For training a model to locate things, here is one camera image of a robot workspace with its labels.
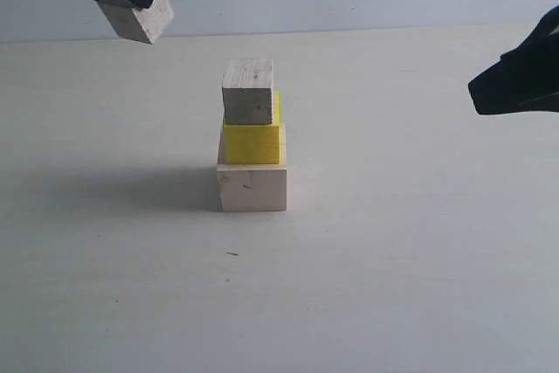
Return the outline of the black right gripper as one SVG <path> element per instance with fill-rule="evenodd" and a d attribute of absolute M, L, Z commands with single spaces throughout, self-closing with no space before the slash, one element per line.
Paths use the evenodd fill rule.
<path fill-rule="evenodd" d="M 467 85 L 478 114 L 558 111 L 558 7 Z"/>

